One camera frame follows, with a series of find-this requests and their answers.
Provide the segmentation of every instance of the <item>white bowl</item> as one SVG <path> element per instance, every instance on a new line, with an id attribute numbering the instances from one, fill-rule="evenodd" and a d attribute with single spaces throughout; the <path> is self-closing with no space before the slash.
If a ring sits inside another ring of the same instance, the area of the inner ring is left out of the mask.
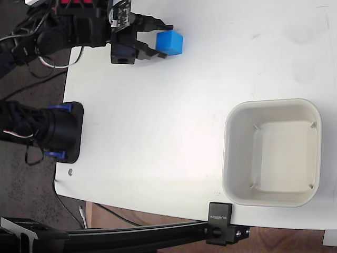
<path id="1" fill-rule="evenodd" d="M 305 99 L 245 102 L 225 127 L 223 189 L 234 203 L 299 207 L 320 181 L 322 120 Z"/>

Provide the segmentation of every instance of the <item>blue bracket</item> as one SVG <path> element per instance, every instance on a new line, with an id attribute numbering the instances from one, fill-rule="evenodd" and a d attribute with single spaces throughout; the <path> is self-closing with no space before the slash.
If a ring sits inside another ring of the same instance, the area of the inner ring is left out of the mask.
<path id="1" fill-rule="evenodd" d="M 67 158 L 67 153 L 65 151 L 60 152 L 44 152 L 47 157 L 55 157 L 60 160 L 65 160 Z"/>
<path id="2" fill-rule="evenodd" d="M 73 104 L 49 105 L 48 109 L 61 109 L 67 112 L 71 112 L 73 109 Z"/>

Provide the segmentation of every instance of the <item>wooden floor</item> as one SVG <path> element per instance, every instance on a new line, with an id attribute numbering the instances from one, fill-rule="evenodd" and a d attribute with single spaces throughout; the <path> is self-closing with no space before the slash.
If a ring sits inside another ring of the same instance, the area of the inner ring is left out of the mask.
<path id="1" fill-rule="evenodd" d="M 109 209 L 141 225 L 160 225 L 188 221 L 180 218 L 153 215 L 120 208 Z M 92 228 L 126 228 L 131 225 L 119 220 L 92 203 L 87 203 L 86 215 Z M 218 253 L 218 252 L 337 252 L 337 247 L 322 245 L 324 231 L 273 228 L 251 228 L 249 239 L 226 247 L 207 245 L 204 241 L 174 248 L 161 249 L 162 253 Z"/>

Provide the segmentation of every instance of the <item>gray carpet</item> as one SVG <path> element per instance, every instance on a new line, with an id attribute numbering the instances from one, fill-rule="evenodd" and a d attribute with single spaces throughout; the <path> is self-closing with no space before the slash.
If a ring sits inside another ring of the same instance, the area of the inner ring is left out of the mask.
<path id="1" fill-rule="evenodd" d="M 0 37 L 8 35 L 11 30 L 25 18 L 27 6 L 12 0 L 0 0 Z M 56 65 L 68 63 L 69 50 L 52 55 Z M 49 69 L 34 61 L 32 69 L 37 74 L 46 74 Z M 13 97 L 18 102 L 36 108 L 45 108 L 49 104 L 62 102 L 65 75 L 27 90 Z M 25 66 L 17 67 L 0 80 L 0 97 L 39 81 L 32 77 Z M 52 182 L 55 162 L 51 158 L 36 166 L 25 164 L 25 147 L 23 145 L 0 141 L 0 217 L 31 218 L 54 228 L 77 229 L 76 222 L 57 202 L 53 194 Z M 31 160 L 39 158 L 39 150 L 32 149 Z M 80 219 L 79 205 L 83 201 L 61 197 L 71 212 Z"/>

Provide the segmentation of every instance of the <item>black bracket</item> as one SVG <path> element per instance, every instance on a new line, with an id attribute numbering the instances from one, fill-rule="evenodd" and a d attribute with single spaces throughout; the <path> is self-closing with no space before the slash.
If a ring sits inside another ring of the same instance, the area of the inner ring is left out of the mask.
<path id="1" fill-rule="evenodd" d="M 207 244 L 226 246 L 249 237 L 250 228 L 232 225 L 232 204 L 210 203 Z"/>

